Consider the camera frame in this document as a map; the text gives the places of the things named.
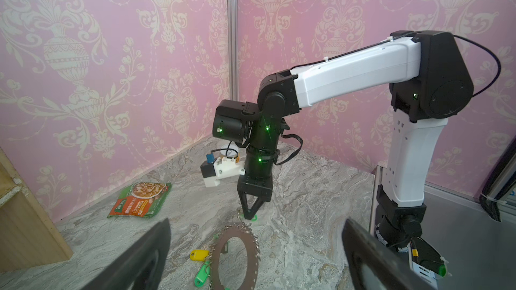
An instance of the metal pole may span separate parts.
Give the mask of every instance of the metal pole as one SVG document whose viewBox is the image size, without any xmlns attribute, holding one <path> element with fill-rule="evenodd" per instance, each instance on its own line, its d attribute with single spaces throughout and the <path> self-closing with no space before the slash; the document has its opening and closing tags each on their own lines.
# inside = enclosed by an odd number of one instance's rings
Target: metal pole
<svg viewBox="0 0 516 290">
<path fill-rule="evenodd" d="M 229 99 L 239 100 L 238 96 L 238 41 L 237 41 L 238 0 L 228 0 L 228 63 Z"/>
</svg>

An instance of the marble countertop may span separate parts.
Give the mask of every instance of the marble countertop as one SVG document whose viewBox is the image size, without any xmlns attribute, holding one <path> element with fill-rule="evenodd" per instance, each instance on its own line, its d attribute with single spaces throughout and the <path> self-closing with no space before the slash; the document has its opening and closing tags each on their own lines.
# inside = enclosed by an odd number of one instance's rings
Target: marble countertop
<svg viewBox="0 0 516 290">
<path fill-rule="evenodd" d="M 189 254 L 213 242 L 215 234 L 238 221 L 236 178 L 206 188 L 199 169 L 219 140 L 208 138 L 137 181 L 171 182 L 172 190 L 153 218 L 110 217 L 118 192 L 57 228 L 74 251 L 67 262 L 0 274 L 0 288 L 80 289 L 158 221 L 168 218 L 172 241 L 159 289 L 197 289 L 201 262 Z M 281 154 L 294 147 L 280 143 Z M 251 229 L 258 235 L 261 262 L 256 289 L 353 289 L 341 241 L 346 218 L 368 228 L 374 176 L 301 151 L 274 168 L 274 193 L 258 211 Z M 221 259 L 224 284 L 243 280 L 243 244 L 231 239 Z"/>
</svg>

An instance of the floral wallpaper pattern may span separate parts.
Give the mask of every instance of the floral wallpaper pattern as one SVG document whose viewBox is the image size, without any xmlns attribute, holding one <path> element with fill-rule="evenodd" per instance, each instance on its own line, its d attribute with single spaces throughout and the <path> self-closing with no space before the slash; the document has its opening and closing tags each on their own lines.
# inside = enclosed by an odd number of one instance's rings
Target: floral wallpaper pattern
<svg viewBox="0 0 516 290">
<path fill-rule="evenodd" d="M 0 31 L 0 146 L 54 221 L 210 134 L 229 95 L 226 0 L 2 0 Z"/>
<path fill-rule="evenodd" d="M 516 135 L 512 48 L 515 0 L 239 0 L 241 100 L 255 101 L 261 78 L 385 39 L 396 30 L 445 30 L 489 47 L 500 79 L 449 119 L 427 180 L 478 197 Z M 458 42 L 476 90 L 496 73 L 490 56 Z M 287 118 L 307 149 L 365 171 L 385 165 L 392 140 L 388 85 L 320 102 Z"/>
</svg>

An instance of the green and red food package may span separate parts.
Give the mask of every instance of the green and red food package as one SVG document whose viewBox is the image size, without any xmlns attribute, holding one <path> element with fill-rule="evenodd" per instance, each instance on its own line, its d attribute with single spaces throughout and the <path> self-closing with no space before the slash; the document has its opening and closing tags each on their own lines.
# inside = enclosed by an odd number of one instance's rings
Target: green and red food package
<svg viewBox="0 0 516 290">
<path fill-rule="evenodd" d="M 161 209 L 171 188 L 171 183 L 139 182 L 132 184 L 122 189 L 107 217 L 117 215 L 152 217 Z"/>
</svg>

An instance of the white plastic bracket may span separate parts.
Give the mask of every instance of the white plastic bracket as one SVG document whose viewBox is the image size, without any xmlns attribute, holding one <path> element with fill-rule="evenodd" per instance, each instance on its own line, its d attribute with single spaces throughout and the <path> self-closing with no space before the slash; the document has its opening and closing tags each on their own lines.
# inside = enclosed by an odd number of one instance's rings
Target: white plastic bracket
<svg viewBox="0 0 516 290">
<path fill-rule="evenodd" d="M 213 163 L 215 176 L 203 178 L 206 187 L 216 187 L 220 184 L 220 180 L 237 175 L 245 175 L 246 170 L 243 168 L 243 162 L 236 162 L 233 158 L 219 157 Z"/>
</svg>

